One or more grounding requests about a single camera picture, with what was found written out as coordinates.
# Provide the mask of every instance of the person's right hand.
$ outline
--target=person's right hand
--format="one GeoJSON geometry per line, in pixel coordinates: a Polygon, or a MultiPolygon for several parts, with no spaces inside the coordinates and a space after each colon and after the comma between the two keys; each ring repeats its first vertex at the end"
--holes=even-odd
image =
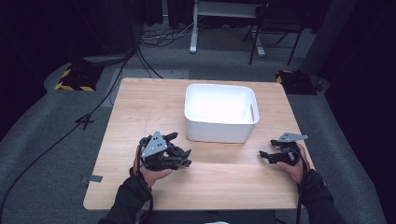
{"type": "MultiPolygon", "coordinates": [[[[305,148],[302,147],[300,144],[297,143],[297,147],[300,149],[300,154],[303,156],[304,161],[306,162],[306,169],[309,171],[310,165],[309,162],[306,160],[306,155],[305,155],[305,148]]],[[[282,170],[286,171],[291,178],[297,182],[297,184],[301,184],[301,181],[303,180],[303,161],[298,160],[297,163],[294,166],[290,166],[287,163],[283,161],[279,161],[276,163],[278,167],[280,167],[282,170]]]]}

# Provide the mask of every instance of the black curtain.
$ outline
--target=black curtain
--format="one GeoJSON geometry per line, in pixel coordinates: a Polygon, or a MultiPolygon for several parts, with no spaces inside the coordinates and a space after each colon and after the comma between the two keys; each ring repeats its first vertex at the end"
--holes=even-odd
{"type": "Polygon", "coordinates": [[[286,3],[294,8],[297,15],[304,13],[304,27],[316,33],[327,16],[332,0],[287,0],[286,3]]]}
{"type": "Polygon", "coordinates": [[[169,25],[176,29],[181,23],[192,23],[194,0],[167,0],[169,25]]]}
{"type": "Polygon", "coordinates": [[[66,62],[44,16],[43,1],[0,3],[0,141],[46,94],[44,80],[66,62]]]}
{"type": "Polygon", "coordinates": [[[333,81],[341,70],[347,66],[350,58],[359,49],[364,34],[378,15],[383,13],[390,0],[361,0],[351,13],[346,26],[330,52],[326,62],[318,72],[318,76],[333,81]]]}
{"type": "Polygon", "coordinates": [[[162,0],[138,0],[145,12],[147,26],[155,23],[163,23],[163,3],[162,0]]]}

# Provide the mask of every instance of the black sleeve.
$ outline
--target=black sleeve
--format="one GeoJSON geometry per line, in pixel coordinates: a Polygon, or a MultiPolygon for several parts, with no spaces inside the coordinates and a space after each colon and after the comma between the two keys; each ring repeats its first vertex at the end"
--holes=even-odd
{"type": "Polygon", "coordinates": [[[315,170],[308,171],[305,176],[302,204],[308,211],[309,223],[346,223],[332,202],[332,194],[322,177],[315,170]]]}
{"type": "Polygon", "coordinates": [[[148,190],[140,179],[131,175],[119,187],[113,206],[98,224],[135,224],[136,213],[149,199],[148,190]]]}

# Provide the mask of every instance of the gray tape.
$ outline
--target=gray tape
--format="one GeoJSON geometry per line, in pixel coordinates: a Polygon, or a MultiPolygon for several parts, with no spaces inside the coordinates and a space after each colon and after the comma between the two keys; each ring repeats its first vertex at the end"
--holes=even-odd
{"type": "Polygon", "coordinates": [[[102,182],[102,179],[103,179],[103,177],[100,175],[90,175],[89,177],[83,176],[81,178],[81,183],[84,183],[84,184],[89,184],[90,182],[100,183],[100,182],[102,182]]]}

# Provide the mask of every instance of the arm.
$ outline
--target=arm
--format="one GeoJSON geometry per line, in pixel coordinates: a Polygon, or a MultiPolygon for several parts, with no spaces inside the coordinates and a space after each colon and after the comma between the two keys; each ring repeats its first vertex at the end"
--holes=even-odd
{"type": "Polygon", "coordinates": [[[99,224],[135,223],[136,213],[149,199],[145,186],[135,175],[126,179],[117,191],[116,200],[99,224]]]}
{"type": "MultiPolygon", "coordinates": [[[[309,222],[312,224],[340,224],[345,223],[343,217],[333,205],[332,194],[327,189],[327,185],[322,177],[313,169],[306,160],[305,149],[297,144],[301,156],[306,161],[308,172],[304,177],[304,188],[302,204],[306,207],[309,215],[309,222]]],[[[277,166],[286,171],[291,178],[301,184],[303,181],[303,162],[299,160],[294,166],[285,162],[277,162],[277,166]]]]}
{"type": "Polygon", "coordinates": [[[332,194],[322,177],[310,170],[306,174],[302,204],[305,205],[310,223],[346,223],[335,208],[332,194]]]}
{"type": "Polygon", "coordinates": [[[172,174],[171,169],[153,172],[140,168],[144,180],[139,179],[137,172],[137,154],[134,158],[134,166],[130,169],[130,177],[126,179],[117,191],[116,200],[107,215],[99,220],[98,224],[135,224],[136,213],[149,199],[150,189],[158,179],[172,174]]]}

